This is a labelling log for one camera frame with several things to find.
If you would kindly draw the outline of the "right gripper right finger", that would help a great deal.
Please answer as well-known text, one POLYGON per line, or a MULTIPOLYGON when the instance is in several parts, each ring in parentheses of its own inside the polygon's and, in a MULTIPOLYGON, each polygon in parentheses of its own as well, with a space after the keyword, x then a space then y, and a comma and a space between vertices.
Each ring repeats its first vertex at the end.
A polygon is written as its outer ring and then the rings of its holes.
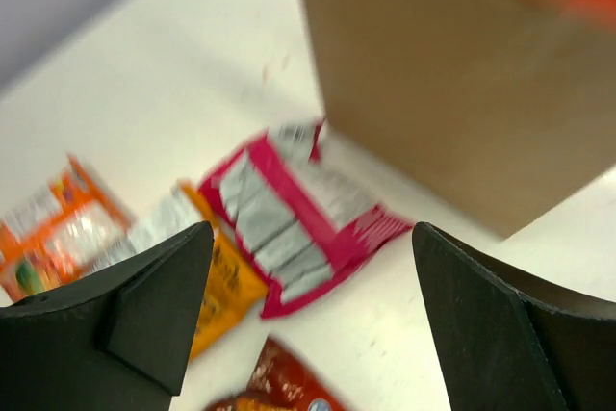
POLYGON ((612 410, 615 304, 484 254, 427 222, 412 246, 453 410, 612 410))

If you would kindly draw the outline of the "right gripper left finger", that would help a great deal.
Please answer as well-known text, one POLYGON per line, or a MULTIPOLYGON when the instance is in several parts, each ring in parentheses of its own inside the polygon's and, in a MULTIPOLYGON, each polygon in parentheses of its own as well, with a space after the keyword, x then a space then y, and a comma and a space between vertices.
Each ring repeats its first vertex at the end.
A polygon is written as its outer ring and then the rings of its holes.
POLYGON ((182 390, 213 240, 202 221, 2 308, 2 409, 169 409, 182 390))

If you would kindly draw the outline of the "red Doritos bag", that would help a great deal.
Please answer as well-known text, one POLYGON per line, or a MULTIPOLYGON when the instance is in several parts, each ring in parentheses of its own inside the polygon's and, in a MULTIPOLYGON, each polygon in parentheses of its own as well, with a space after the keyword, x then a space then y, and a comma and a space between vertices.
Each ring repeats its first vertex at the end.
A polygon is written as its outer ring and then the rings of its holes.
POLYGON ((286 345, 268 336, 245 389, 205 410, 347 411, 350 407, 286 345))

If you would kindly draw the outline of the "pink snack bag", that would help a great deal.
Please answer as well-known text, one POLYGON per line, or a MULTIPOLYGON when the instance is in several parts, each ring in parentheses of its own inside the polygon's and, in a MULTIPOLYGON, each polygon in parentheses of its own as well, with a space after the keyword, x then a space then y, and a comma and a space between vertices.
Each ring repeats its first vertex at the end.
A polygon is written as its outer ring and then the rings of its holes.
POLYGON ((264 319, 315 302, 414 227, 322 163, 323 127, 311 120, 267 129, 197 187, 267 284, 264 319))

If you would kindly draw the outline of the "brown paper bag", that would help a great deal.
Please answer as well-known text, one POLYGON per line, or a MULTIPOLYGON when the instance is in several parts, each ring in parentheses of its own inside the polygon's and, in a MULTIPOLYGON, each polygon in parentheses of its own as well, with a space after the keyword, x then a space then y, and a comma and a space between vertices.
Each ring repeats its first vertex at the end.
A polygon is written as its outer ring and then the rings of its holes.
POLYGON ((508 237, 615 164, 615 33, 527 0, 304 0, 330 125, 508 237))

